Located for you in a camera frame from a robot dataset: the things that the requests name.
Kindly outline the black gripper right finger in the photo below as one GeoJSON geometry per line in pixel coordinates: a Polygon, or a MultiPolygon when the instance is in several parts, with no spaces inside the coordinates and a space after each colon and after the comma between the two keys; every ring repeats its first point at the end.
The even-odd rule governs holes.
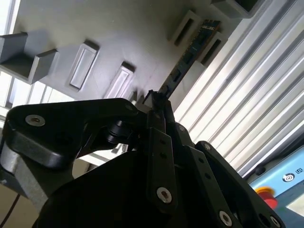
{"type": "Polygon", "coordinates": [[[164,107],[172,139],[178,194],[191,228],[284,228],[271,209],[206,141],[193,143],[175,122],[170,101],[164,107]]]}

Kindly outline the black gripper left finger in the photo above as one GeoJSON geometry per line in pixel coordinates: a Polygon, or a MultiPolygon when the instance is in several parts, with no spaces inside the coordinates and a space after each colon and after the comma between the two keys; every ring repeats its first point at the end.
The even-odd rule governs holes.
{"type": "Polygon", "coordinates": [[[123,98],[15,107],[4,124],[1,166],[41,212],[60,187],[123,154],[172,151],[166,101],[150,91],[145,110],[123,98]]]}

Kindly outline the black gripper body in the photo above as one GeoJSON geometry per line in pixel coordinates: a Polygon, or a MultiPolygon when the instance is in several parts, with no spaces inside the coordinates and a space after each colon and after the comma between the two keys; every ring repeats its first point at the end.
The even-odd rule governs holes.
{"type": "Polygon", "coordinates": [[[56,190],[34,227],[214,227],[198,189],[178,178],[171,150],[128,152],[56,190]]]}

